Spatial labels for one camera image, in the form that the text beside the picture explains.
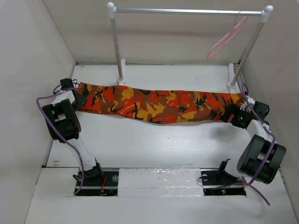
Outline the orange camouflage trousers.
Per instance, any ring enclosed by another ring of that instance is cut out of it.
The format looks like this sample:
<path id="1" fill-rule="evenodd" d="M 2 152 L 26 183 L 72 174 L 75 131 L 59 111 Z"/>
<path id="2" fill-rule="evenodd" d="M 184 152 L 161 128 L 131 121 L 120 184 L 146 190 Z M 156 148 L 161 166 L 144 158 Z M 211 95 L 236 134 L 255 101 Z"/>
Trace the orange camouflage trousers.
<path id="1" fill-rule="evenodd" d="M 86 97 L 80 108 L 82 112 L 119 115 L 162 125 L 220 120 L 231 105 L 244 103 L 240 93 L 143 90 L 122 85 L 81 83 L 78 93 Z"/>

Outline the pink clothes hanger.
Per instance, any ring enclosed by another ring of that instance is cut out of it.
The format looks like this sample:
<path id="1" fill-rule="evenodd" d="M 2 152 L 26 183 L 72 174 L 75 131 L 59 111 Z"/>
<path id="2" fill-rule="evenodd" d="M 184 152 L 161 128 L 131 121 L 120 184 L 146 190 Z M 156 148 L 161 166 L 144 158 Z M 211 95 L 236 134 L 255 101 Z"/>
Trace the pink clothes hanger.
<path id="1" fill-rule="evenodd" d="M 243 28 L 248 19 L 248 16 L 244 16 L 241 21 L 237 23 L 237 18 L 241 16 L 241 12 L 243 11 L 241 10 L 236 16 L 234 27 L 226 35 L 224 35 L 213 47 L 211 47 L 206 56 L 207 60 L 210 60 L 219 51 L 221 51 Z"/>

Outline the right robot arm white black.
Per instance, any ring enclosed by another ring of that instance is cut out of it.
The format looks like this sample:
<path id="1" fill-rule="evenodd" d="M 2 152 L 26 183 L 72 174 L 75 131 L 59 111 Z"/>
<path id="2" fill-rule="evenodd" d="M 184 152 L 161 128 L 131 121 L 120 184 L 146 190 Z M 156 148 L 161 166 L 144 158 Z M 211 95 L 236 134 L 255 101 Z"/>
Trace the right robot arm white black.
<path id="1" fill-rule="evenodd" d="M 278 143 L 271 147 L 273 137 L 264 120 L 269 111 L 269 105 L 256 101 L 252 110 L 247 103 L 231 104 L 221 115 L 222 121 L 246 129 L 251 137 L 237 163 L 237 170 L 250 177 L 258 172 L 255 180 L 265 184 L 273 181 L 286 153 L 286 148 Z"/>

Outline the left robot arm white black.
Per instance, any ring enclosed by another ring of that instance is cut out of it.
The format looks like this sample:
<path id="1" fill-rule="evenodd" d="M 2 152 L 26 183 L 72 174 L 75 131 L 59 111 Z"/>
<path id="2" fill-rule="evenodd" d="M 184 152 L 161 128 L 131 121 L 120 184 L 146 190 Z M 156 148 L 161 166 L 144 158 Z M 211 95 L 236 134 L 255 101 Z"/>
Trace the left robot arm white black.
<path id="1" fill-rule="evenodd" d="M 55 99 L 39 109 L 52 139 L 65 144 L 79 164 L 80 171 L 73 177 L 78 181 L 99 185 L 104 181 L 102 168 L 80 138 L 81 125 L 76 112 L 86 102 L 86 96 L 78 93 L 80 86 L 70 78 L 60 80 L 60 85 L 53 91 Z"/>

